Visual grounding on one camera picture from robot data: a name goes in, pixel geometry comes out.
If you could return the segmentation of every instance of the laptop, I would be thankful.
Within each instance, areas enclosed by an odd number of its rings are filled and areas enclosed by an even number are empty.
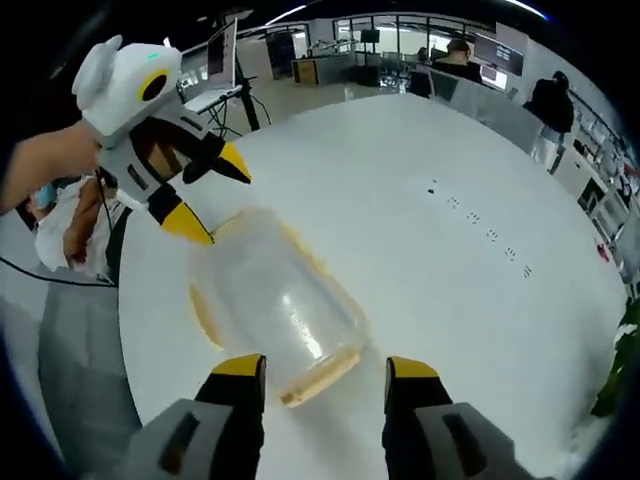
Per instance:
[[[189,110],[204,112],[236,86],[237,31],[238,19],[235,18],[207,41],[206,64],[198,72],[206,78],[183,87],[182,97]]]

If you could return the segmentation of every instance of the transparent plastic jar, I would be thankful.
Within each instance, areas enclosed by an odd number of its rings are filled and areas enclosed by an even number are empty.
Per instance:
[[[295,407],[360,361],[364,313],[289,228],[265,209],[236,215],[193,246],[190,295],[229,356],[267,356],[267,390]]]

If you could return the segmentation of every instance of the white round table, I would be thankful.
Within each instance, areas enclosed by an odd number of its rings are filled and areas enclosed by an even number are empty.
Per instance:
[[[174,185],[207,226],[262,205],[295,227],[372,325],[361,364],[296,409],[269,400],[258,478],[387,478],[384,359],[436,368],[550,474],[606,377],[625,291],[544,168],[413,95],[331,105],[236,142],[251,186]],[[224,354],[189,303],[189,246],[144,212],[122,252],[120,334],[143,424],[193,398]]]

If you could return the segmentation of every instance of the ceiling light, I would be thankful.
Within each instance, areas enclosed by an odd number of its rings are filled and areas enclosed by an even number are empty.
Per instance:
[[[299,12],[303,8],[307,8],[307,6],[306,5],[300,5],[299,7],[293,8],[293,9],[289,10],[288,12],[283,13],[282,15],[278,15],[273,20],[270,20],[267,23],[265,23],[263,25],[263,27],[268,27],[269,25],[271,25],[273,23],[276,23],[278,20],[282,20],[284,17],[288,17],[289,15],[291,15],[293,13]]]
[[[540,18],[544,18],[545,20],[549,21],[549,18],[544,13],[539,12],[538,10],[536,10],[533,7],[530,7],[529,5],[525,5],[524,3],[519,2],[518,0],[504,0],[504,1],[512,5],[515,5],[516,7],[520,7],[526,10],[527,12],[531,12],[534,15],[538,15]]]

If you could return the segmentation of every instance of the black jacket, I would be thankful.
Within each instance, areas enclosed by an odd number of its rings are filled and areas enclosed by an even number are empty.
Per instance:
[[[559,133],[568,133],[573,125],[573,104],[569,94],[553,80],[538,80],[531,101],[524,108]]]

